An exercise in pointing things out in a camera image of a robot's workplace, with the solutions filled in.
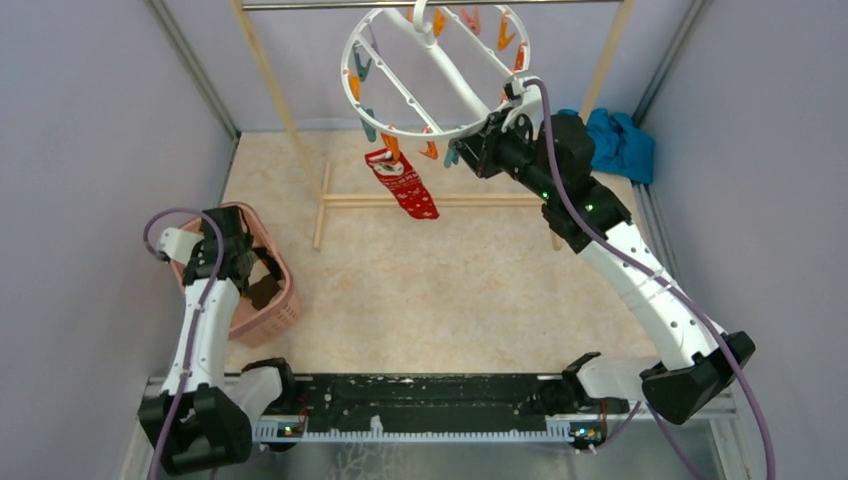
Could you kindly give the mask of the orange clothes peg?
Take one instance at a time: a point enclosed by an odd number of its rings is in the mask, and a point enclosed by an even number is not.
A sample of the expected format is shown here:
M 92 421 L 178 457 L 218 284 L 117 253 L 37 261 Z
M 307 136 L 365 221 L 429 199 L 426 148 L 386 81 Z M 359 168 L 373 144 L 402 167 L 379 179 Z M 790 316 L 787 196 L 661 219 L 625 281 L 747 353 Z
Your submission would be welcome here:
M 402 151 L 400 149 L 399 138 L 391 133 L 391 130 L 394 129 L 393 125 L 390 125 L 387 131 L 384 131 L 380 134 L 383 144 L 385 148 L 390 153 L 390 162 L 392 164 L 397 164 L 400 161 L 400 157 L 402 155 Z

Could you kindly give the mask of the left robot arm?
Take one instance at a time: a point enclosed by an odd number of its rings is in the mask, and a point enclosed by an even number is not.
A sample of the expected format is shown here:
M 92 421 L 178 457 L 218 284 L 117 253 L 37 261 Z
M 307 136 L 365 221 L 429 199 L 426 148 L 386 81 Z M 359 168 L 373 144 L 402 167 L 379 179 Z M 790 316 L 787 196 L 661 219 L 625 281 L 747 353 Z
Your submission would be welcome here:
M 285 264 L 256 212 L 240 202 L 206 210 L 172 207 L 143 228 L 147 252 L 183 265 L 184 310 L 174 358 L 159 392 L 142 400 L 138 421 L 153 448 L 147 476 L 214 473 L 245 463 L 269 407 L 292 411 L 300 388 L 288 362 L 248 364 L 226 388 L 226 350 L 256 262 L 276 285 L 292 287 Z

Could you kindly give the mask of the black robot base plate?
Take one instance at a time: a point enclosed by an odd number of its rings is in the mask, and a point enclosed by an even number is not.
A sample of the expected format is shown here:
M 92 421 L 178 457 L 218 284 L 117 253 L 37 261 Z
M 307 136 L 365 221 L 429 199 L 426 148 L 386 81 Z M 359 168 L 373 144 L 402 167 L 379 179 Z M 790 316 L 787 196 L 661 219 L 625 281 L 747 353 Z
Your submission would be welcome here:
M 542 433 L 557 416 L 627 414 L 626 400 L 583 397 L 559 374 L 298 374 L 268 415 L 309 433 Z

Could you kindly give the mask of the red snowflake sock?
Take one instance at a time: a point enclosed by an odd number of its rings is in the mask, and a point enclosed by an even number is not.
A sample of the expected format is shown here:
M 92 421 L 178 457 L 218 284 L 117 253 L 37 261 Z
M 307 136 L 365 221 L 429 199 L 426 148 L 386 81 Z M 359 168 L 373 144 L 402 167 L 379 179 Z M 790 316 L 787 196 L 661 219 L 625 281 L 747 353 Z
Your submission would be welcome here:
M 435 220 L 440 213 L 420 175 L 405 155 L 395 157 L 383 148 L 364 156 L 375 178 L 390 192 L 398 206 L 416 220 Z

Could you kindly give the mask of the white round clip hanger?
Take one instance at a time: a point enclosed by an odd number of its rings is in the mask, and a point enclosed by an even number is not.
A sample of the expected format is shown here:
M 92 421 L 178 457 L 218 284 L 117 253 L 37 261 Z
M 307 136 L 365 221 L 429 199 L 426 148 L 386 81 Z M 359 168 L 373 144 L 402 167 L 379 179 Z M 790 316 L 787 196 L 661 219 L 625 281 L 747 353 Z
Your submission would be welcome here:
M 515 64 L 521 62 L 521 60 L 516 58 L 516 54 L 520 53 L 517 52 L 520 37 L 514 33 L 514 25 L 506 22 L 502 24 L 500 12 L 492 6 L 480 6 L 474 10 L 476 10 L 477 16 L 475 23 L 478 24 L 477 28 L 479 29 L 475 32 L 479 34 L 478 38 L 490 49 L 495 50 L 497 57 L 504 64 L 510 68 L 515 68 Z M 438 23 L 436 25 L 436 28 L 442 27 L 441 31 L 436 31 L 438 45 L 453 60 L 473 91 L 482 99 L 486 108 L 498 109 L 503 97 L 507 96 L 504 95 L 504 86 L 508 74 L 504 74 L 502 70 L 490 63 L 490 60 L 481 53 L 469 38 L 470 36 L 463 32 L 457 23 L 451 20 L 441 21 L 444 22 L 442 25 L 438 25 Z M 385 63 L 444 130 L 467 126 L 479 120 L 481 116 L 473 113 L 464 104 L 459 94 L 449 84 L 446 76 L 436 67 L 432 57 L 409 35 L 408 31 L 405 32 L 404 30 L 385 15 L 380 15 L 362 33 L 367 41 L 376 43 L 373 46 L 377 48 Z M 351 33 L 344 45 L 339 75 L 342 59 L 346 56 L 344 54 L 350 51 L 346 48 L 346 44 Z M 351 77 L 354 78 L 348 77 L 348 80 L 356 81 L 357 78 L 354 75 L 357 75 L 358 70 L 359 79 L 363 80 L 363 83 L 361 87 L 356 85 L 353 88 L 357 90 L 355 94 L 366 109 L 367 115 L 381 123 L 393 125 L 397 130 L 422 132 L 425 128 L 425 122 L 408 106 L 407 101 L 391 84 L 383 71 L 374 65 L 374 61 L 367 54 L 367 51 L 359 45 L 354 45 L 356 60 L 349 62 L 347 66 L 353 73 Z M 341 75 L 340 79 L 343 91 L 344 82 Z M 367 140 L 377 143 L 382 149 L 385 148 L 380 133 L 369 128 L 370 126 L 360 119 L 355 108 L 352 107 L 352 109 L 361 122 Z M 451 139 L 436 141 L 435 146 L 431 146 L 429 149 L 426 140 L 400 139 L 399 142 L 400 149 L 406 144 L 412 144 L 419 147 L 423 156 L 435 159 L 439 154 L 440 144 L 448 140 Z

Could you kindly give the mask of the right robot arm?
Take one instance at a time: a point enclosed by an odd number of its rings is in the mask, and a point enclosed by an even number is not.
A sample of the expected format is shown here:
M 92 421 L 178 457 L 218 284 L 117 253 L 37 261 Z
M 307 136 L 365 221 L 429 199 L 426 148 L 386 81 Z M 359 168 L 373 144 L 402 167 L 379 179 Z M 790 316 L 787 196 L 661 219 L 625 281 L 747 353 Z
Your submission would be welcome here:
M 700 321 L 673 294 L 676 283 L 643 240 L 618 196 L 591 174 L 595 144 L 579 117 L 556 114 L 534 128 L 525 115 L 504 129 L 506 116 L 450 140 L 479 178 L 506 174 L 541 201 L 550 230 L 593 266 L 642 325 L 656 356 L 617 358 L 588 353 L 567 368 L 563 398 L 576 412 L 601 398 L 641 401 L 682 425 L 725 390 L 735 373 L 715 338 L 744 366 L 755 351 L 750 336 Z

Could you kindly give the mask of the teal clothes peg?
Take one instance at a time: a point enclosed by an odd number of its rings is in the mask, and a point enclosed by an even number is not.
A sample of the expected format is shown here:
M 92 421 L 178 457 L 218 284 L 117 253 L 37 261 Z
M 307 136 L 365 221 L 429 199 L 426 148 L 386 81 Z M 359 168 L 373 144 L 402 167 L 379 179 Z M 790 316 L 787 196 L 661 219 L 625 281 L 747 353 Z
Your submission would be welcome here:
M 458 151 L 456 149 L 454 149 L 453 147 L 449 147 L 446 151 L 446 154 L 445 154 L 445 157 L 444 157 L 444 160 L 443 160 L 443 166 L 445 168 L 451 168 L 452 166 L 458 165 L 459 161 L 460 161 L 460 154 L 458 153 Z

